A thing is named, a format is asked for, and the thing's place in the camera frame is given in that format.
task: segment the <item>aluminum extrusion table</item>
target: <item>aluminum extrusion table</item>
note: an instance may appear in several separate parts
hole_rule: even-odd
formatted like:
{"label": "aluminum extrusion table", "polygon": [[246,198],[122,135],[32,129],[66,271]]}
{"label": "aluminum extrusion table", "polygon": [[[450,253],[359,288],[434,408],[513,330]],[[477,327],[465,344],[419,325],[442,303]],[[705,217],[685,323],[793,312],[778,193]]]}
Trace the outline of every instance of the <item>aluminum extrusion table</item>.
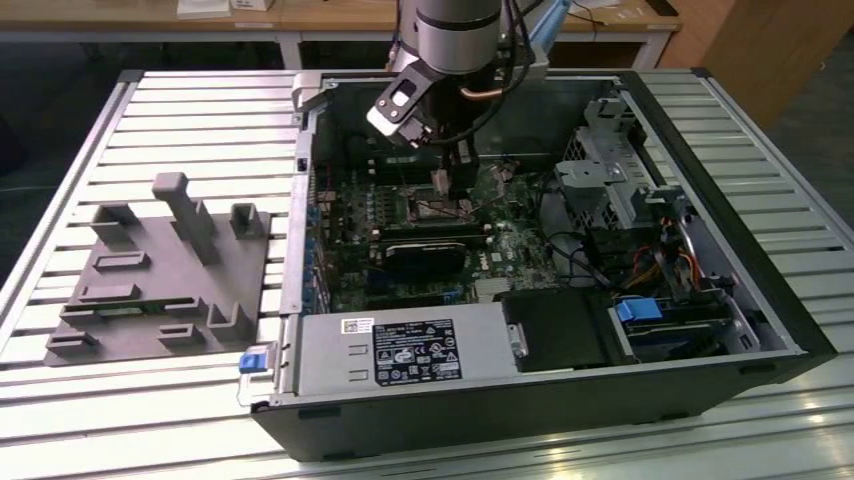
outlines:
{"label": "aluminum extrusion table", "polygon": [[[749,391],[697,418],[299,464],[238,403],[239,353],[44,367],[48,333],[96,240],[87,227],[96,205],[126,201],[138,216],[168,214],[148,183],[164,171],[184,171],[190,195],[212,213],[251,201],[274,214],[259,340],[278,336],[293,78],[274,71],[147,72],[118,84],[0,291],[0,477],[852,474],[854,235],[717,82],[682,71],[644,79],[841,352],[792,382]],[[653,157],[661,160],[654,149]]]}

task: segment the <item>metal bracket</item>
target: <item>metal bracket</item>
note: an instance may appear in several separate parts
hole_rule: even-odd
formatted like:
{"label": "metal bracket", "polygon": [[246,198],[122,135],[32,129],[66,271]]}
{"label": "metal bracket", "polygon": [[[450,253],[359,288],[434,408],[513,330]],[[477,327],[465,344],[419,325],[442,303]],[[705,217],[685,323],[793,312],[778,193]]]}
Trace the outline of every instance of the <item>metal bracket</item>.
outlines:
{"label": "metal bracket", "polygon": [[291,86],[291,101],[294,111],[306,112],[323,103],[323,73],[317,71],[301,72],[294,76]]}

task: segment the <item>warning label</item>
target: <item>warning label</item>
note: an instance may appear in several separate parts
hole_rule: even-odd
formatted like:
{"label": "warning label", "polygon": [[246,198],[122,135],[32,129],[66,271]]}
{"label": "warning label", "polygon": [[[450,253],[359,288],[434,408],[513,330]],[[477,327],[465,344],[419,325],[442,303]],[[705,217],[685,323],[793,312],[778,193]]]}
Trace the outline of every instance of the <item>warning label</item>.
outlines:
{"label": "warning label", "polygon": [[463,378],[451,319],[374,325],[381,387]]}

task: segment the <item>blue latch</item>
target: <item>blue latch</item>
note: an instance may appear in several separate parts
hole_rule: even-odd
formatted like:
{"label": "blue latch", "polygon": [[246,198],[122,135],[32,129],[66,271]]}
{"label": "blue latch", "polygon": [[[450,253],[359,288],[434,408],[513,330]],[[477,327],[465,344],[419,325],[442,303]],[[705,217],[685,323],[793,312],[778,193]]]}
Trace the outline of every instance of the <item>blue latch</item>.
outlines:
{"label": "blue latch", "polygon": [[621,322],[661,320],[662,309],[654,298],[629,298],[617,305],[617,316]]}
{"label": "blue latch", "polygon": [[267,371],[267,353],[245,353],[241,357],[241,373]]}

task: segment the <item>black cable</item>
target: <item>black cable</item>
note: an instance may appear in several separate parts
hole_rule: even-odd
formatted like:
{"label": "black cable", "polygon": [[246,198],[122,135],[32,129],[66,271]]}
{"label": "black cable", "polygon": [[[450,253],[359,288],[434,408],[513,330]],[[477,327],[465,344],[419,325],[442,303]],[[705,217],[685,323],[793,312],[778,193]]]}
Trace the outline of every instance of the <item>black cable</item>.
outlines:
{"label": "black cable", "polygon": [[[518,18],[525,18],[522,16],[522,11],[519,9],[519,3],[517,0],[505,0],[505,9],[509,12],[509,15],[511,15],[510,18],[510,24],[515,25],[517,19]],[[483,128],[483,126],[487,124],[487,122],[493,119],[493,117],[495,116],[495,114],[498,113],[498,110],[501,109],[505,100],[507,98],[507,95],[510,95],[510,93],[513,93],[513,91],[519,87],[519,85],[522,85],[522,82],[525,81],[525,78],[529,75],[529,71],[531,69],[531,64],[530,64],[530,60],[531,60],[531,37],[529,35],[529,27],[525,24],[525,21],[522,21],[519,23],[519,30],[522,31],[522,41],[525,43],[525,51],[526,51],[526,56],[527,58],[523,60],[522,62],[522,73],[519,74],[519,76],[513,79],[513,82],[510,83],[510,85],[507,85],[507,81],[513,78],[513,69],[515,66],[515,47],[517,47],[517,30],[515,28],[510,29],[509,35],[510,35],[510,39],[511,39],[511,58],[509,61],[509,68],[506,69],[505,72],[505,79],[503,79],[503,92],[501,97],[498,97],[498,99],[493,102],[493,104],[490,105],[490,108],[487,109],[487,111],[483,113],[483,115],[481,115],[481,117],[478,117],[478,119],[475,120],[475,122],[473,123],[471,127],[469,127],[463,132],[458,133],[457,135],[454,135],[450,138],[443,138],[443,139],[434,139],[430,140],[427,142],[427,145],[434,145],[434,146],[449,146],[453,145],[455,143],[462,142],[463,140],[466,140],[466,138],[469,138],[471,135],[474,135],[478,130],[481,130]]]}
{"label": "black cable", "polygon": [[593,25],[593,41],[595,43],[597,42],[597,37],[599,36],[599,29],[597,28],[597,25],[603,25],[605,26],[605,22],[599,22],[599,21],[594,20],[594,18],[593,18],[593,10],[590,10],[590,8],[587,8],[586,5],[582,5],[575,0],[573,1],[573,4],[575,4],[579,8],[583,8],[585,10],[587,10],[587,15],[590,15],[590,18],[585,18],[585,17],[582,17],[579,15],[575,15],[574,13],[569,13],[567,15],[570,15],[571,17],[575,17],[575,18],[581,18],[582,20],[587,20],[590,22],[590,24]]}
{"label": "black cable", "polygon": [[391,36],[391,45],[393,46],[398,46],[398,44],[401,43],[401,17],[403,15],[403,12],[401,11],[401,2],[403,0],[395,0],[395,4],[397,4],[397,16],[395,16],[395,32]]}

